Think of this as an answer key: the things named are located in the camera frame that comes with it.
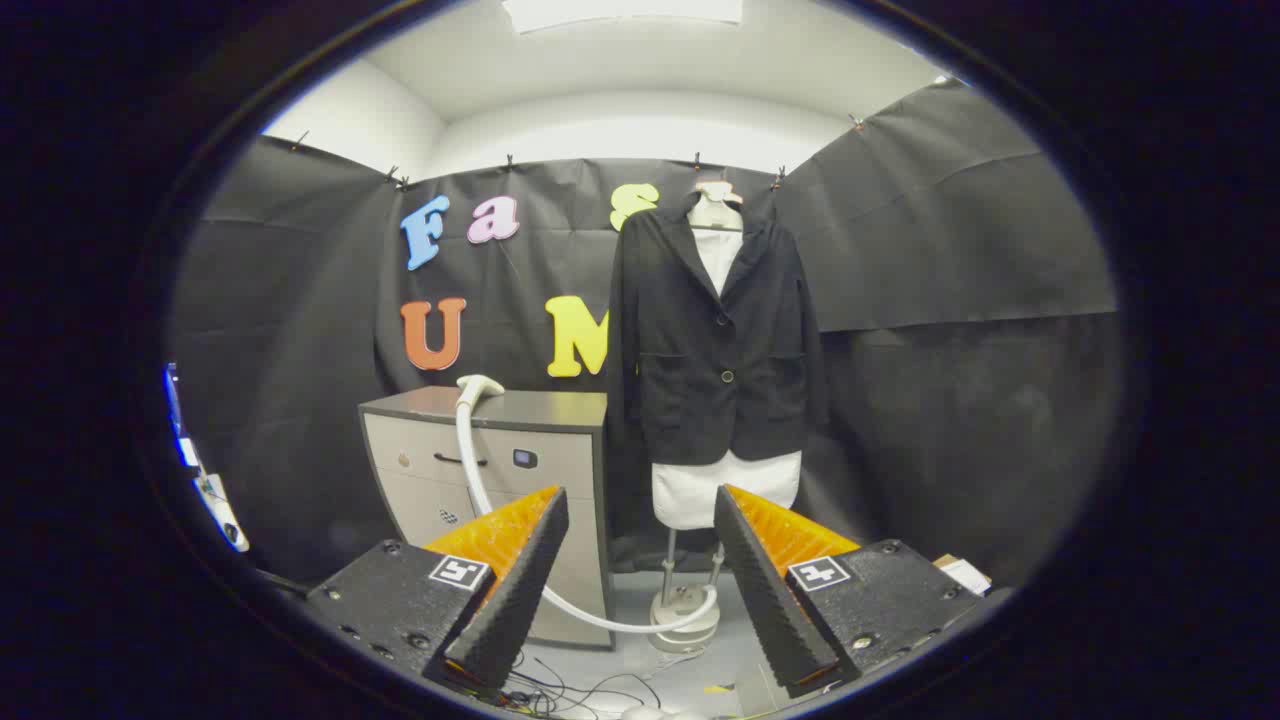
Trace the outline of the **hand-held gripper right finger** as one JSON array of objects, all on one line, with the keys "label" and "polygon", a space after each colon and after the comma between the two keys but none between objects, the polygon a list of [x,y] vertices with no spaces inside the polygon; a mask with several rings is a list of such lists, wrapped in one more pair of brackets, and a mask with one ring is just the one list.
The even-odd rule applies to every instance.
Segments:
[{"label": "hand-held gripper right finger", "polygon": [[899,539],[859,544],[737,486],[718,488],[714,528],[794,698],[902,661],[983,601]]}]

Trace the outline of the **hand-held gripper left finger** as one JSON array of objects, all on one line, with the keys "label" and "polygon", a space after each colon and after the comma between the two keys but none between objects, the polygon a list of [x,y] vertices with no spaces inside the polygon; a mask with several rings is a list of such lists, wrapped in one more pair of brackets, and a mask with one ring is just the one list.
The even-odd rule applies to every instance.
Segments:
[{"label": "hand-held gripper left finger", "polygon": [[529,637],[568,528],[567,495],[548,486],[422,547],[384,539],[312,588],[305,605],[393,673],[497,693]]}]

